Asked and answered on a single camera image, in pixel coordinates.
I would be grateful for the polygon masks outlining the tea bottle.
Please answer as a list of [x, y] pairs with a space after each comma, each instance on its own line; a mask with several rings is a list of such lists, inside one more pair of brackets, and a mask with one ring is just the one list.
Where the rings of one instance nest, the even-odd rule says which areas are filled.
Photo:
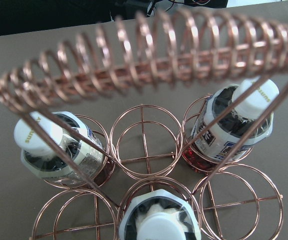
[[[240, 84], [231, 84], [211, 95], [194, 123], [190, 138], [196, 137], [257, 80], [258, 77], [245, 79]], [[198, 172], [212, 171], [278, 95], [277, 85], [268, 79], [197, 138], [182, 153], [184, 160]]]
[[200, 240], [192, 207], [183, 199], [158, 189], [134, 197], [119, 224], [121, 240]]

